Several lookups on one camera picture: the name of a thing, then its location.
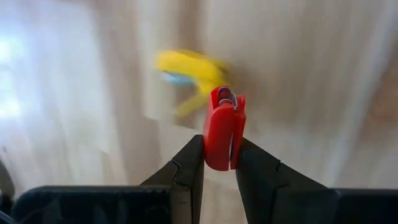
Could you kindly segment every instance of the red clothespin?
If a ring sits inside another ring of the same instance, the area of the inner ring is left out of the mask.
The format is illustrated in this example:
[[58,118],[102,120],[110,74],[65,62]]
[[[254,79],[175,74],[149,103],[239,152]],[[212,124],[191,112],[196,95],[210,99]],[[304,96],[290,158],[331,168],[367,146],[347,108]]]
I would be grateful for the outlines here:
[[246,122],[245,104],[245,97],[235,96],[228,86],[210,93],[203,139],[206,163],[214,170],[236,168]]

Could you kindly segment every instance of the yellow clothespin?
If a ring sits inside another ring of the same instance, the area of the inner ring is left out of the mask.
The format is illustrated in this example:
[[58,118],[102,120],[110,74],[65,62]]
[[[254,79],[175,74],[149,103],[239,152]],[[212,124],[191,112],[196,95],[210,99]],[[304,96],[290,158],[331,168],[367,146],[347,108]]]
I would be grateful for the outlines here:
[[177,106],[175,114],[180,118],[201,108],[214,88],[227,85],[223,73],[226,67],[222,62],[189,50],[161,52],[157,57],[156,69],[164,72],[170,82],[192,83],[197,87],[195,96]]

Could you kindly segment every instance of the yellow toy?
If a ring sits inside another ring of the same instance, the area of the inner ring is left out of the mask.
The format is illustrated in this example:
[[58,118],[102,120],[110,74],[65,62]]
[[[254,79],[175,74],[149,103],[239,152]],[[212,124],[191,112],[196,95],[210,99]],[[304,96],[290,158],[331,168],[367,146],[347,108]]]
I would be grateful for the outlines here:
[[201,108],[210,92],[221,85],[227,85],[224,78],[225,65],[189,50],[169,50],[158,54],[156,69],[166,74],[173,83],[191,83],[197,87],[195,96],[184,101],[176,109],[176,116],[184,117]]

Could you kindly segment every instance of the red clip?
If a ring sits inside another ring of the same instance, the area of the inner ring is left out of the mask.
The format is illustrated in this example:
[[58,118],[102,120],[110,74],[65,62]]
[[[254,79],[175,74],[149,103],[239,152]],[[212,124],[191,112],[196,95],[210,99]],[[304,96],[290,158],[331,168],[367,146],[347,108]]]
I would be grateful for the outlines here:
[[228,86],[210,93],[203,139],[206,163],[214,170],[236,169],[246,122],[245,104],[245,97],[235,96]]

